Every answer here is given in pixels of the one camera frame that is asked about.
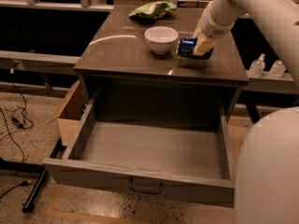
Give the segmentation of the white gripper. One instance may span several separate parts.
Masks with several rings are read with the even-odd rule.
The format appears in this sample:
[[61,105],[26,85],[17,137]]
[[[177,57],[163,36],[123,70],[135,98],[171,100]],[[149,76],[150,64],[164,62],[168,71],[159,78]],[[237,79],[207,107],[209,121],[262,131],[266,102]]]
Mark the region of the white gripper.
[[214,39],[224,37],[235,25],[233,21],[227,25],[218,23],[212,18],[210,9],[211,3],[204,9],[202,17],[193,32],[192,37],[197,38],[192,52],[194,56],[203,56],[209,52],[215,46]]

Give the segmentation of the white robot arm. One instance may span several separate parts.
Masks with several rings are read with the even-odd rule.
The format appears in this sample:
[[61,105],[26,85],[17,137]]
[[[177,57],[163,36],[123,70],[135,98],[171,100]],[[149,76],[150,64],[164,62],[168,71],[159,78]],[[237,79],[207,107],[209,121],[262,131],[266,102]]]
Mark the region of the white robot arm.
[[[213,0],[200,32],[215,37],[249,14],[287,68],[284,77],[251,77],[253,91],[291,93],[299,86],[299,7],[292,0]],[[233,224],[299,224],[299,108],[256,122],[241,145],[235,173]]]

